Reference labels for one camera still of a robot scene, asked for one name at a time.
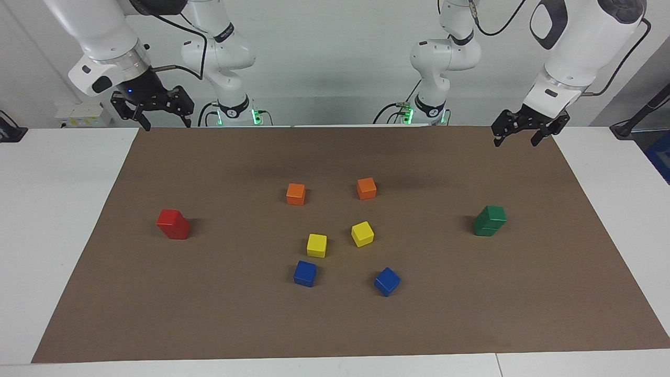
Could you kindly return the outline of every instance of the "orange block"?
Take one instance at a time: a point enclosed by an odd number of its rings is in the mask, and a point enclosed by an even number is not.
[[[377,196],[377,186],[372,178],[359,179],[356,186],[358,197],[364,201]]]
[[[290,205],[305,205],[305,192],[304,184],[289,184],[289,188],[286,190],[286,203]]]

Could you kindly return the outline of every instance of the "black cable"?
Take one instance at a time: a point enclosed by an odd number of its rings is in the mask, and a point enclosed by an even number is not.
[[[610,88],[610,85],[612,84],[612,81],[614,81],[614,79],[616,78],[616,75],[619,73],[619,70],[621,70],[621,67],[623,67],[624,64],[626,63],[626,60],[628,60],[628,58],[630,58],[630,55],[632,55],[632,53],[635,51],[637,46],[640,46],[642,41],[645,40],[647,35],[649,35],[649,32],[651,32],[651,22],[646,18],[642,18],[642,22],[645,25],[647,25],[647,30],[642,35],[642,37],[640,37],[640,39],[637,41],[637,43],[630,49],[630,51],[628,51],[628,54],[626,54],[626,56],[624,56],[623,60],[621,60],[621,63],[619,63],[618,67],[616,67],[616,70],[614,70],[614,73],[612,74],[612,77],[610,77],[610,80],[607,82],[607,85],[605,85],[605,87],[597,93],[593,93],[593,92],[582,93],[581,97],[597,97],[597,96],[601,95],[602,93],[605,93],[607,91],[607,89]]]
[[[272,120],[272,114],[268,110],[258,110],[258,114],[267,114],[270,117],[270,125],[275,125],[275,121]]]
[[[193,27],[196,27],[191,21],[188,20],[188,18],[186,18],[186,16],[183,13],[179,13],[179,15],[182,16],[182,18],[184,19],[184,21],[186,21],[186,23],[188,23]]]
[[[205,114],[205,110],[209,108],[209,106],[214,106],[211,102],[207,103],[205,106],[202,107],[202,110],[200,110],[200,116],[198,117],[198,127],[202,124],[202,117]]]
[[[373,124],[377,124],[377,121],[379,120],[379,117],[384,113],[384,111],[386,111],[386,110],[388,110],[388,109],[390,109],[390,108],[392,108],[392,107],[394,107],[394,106],[397,107],[398,104],[396,104],[396,103],[391,103],[391,104],[388,104],[388,105],[384,106],[384,108],[381,109],[381,111],[379,111],[379,114],[377,114],[377,116],[375,117],[375,120],[373,121]]]
[[[410,93],[409,96],[407,96],[407,99],[405,100],[405,102],[409,102],[409,100],[414,95],[414,92],[417,91],[417,88],[419,87],[420,84],[421,84],[421,79],[419,79],[419,82],[414,86],[414,89],[412,89],[412,93]],[[397,121],[398,121],[398,117],[396,116],[395,119],[393,120],[393,124],[395,124],[395,122],[397,122]]]
[[[447,118],[447,125],[449,125],[449,122],[452,120],[452,111],[450,109],[446,109],[445,111],[449,111],[449,117]]]
[[[4,115],[4,116],[5,116],[7,119],[9,119],[12,123],[14,123],[14,127],[19,128],[19,125],[16,123],[16,121],[15,121],[14,119],[12,119],[12,117],[9,116],[9,114],[7,114],[6,112],[4,112],[4,111],[2,111],[2,110],[0,110],[0,113],[2,113],[2,115]]]
[[[197,35],[197,36],[202,37],[202,40],[204,40],[204,46],[203,46],[203,48],[202,48],[202,61],[200,62],[200,74],[198,74],[198,73],[194,72],[193,70],[190,70],[190,69],[188,69],[188,68],[186,68],[186,67],[175,66],[175,68],[177,68],[177,69],[185,70],[186,72],[189,72],[190,74],[194,75],[195,77],[198,78],[198,80],[202,80],[202,78],[204,77],[204,72],[205,72],[205,57],[207,56],[207,37],[206,37],[203,33],[197,32],[197,31],[195,31],[195,30],[191,30],[191,29],[189,29],[189,28],[185,28],[184,26],[181,26],[181,25],[178,24],[178,23],[174,23],[174,22],[172,22],[172,21],[170,21],[170,20],[168,20],[168,19],[165,19],[165,18],[163,18],[163,17],[161,17],[161,16],[159,16],[159,15],[157,15],[157,14],[151,12],[150,10],[148,10],[148,9],[146,9],[146,8],[144,8],[144,10],[145,10],[148,14],[150,14],[151,16],[153,16],[153,17],[155,17],[155,18],[158,18],[159,20],[161,20],[162,22],[167,23],[168,25],[172,25],[172,26],[174,26],[175,28],[178,28],[178,29],[180,29],[180,30],[184,30],[185,32],[188,32],[188,33],[191,33],[191,34],[195,34],[195,35]]]
[[[479,25],[479,15],[477,15],[477,7],[474,4],[474,0],[469,0],[469,2],[470,2],[470,11],[472,12],[472,18],[474,18],[474,24],[477,25],[477,28],[479,29],[479,31],[482,34],[484,34],[485,36],[495,37],[498,34],[502,33],[505,29],[507,29],[509,24],[512,23],[512,21],[517,16],[517,14],[519,14],[519,11],[523,7],[523,4],[526,2],[526,0],[521,0],[521,2],[519,3],[519,6],[517,7],[517,10],[515,10],[514,13],[512,13],[512,17],[510,17],[509,20],[507,20],[507,23],[500,30],[498,30],[495,33],[487,33],[482,29],[482,27]]]
[[[389,123],[391,122],[391,118],[392,118],[394,115],[395,115],[395,120],[393,121],[393,124],[395,124],[396,122],[398,122],[398,116],[400,116],[400,115],[402,115],[402,114],[403,114],[402,111],[398,111],[397,113],[393,113],[393,114],[391,114],[391,116],[389,117],[389,120],[386,121],[386,124],[389,124]]]
[[[210,115],[218,115],[218,112],[210,111],[209,113],[207,113],[207,115],[205,116],[205,127],[209,127],[209,125],[207,124],[207,118],[209,118]]]

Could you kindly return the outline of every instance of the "cable connector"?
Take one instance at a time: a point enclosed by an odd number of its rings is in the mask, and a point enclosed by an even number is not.
[[[470,7],[470,13],[474,19],[474,23],[479,25],[479,15],[477,14],[477,5],[474,4],[474,0],[468,0],[468,6]]]
[[[268,110],[256,110],[253,109],[253,117],[254,117],[254,124],[255,125],[262,125],[263,124],[263,116],[262,114],[267,114],[267,116],[270,118],[270,125],[275,125],[275,121],[272,120],[272,114]]]

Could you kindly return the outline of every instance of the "red block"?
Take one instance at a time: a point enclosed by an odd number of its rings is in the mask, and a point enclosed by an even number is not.
[[[176,209],[164,209],[158,216],[156,225],[170,239],[187,239],[191,225]]]

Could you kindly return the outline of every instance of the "power outlet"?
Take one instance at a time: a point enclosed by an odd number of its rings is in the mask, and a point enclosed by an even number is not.
[[[111,127],[114,120],[102,103],[82,103],[80,105],[61,106],[56,119],[63,127]]]

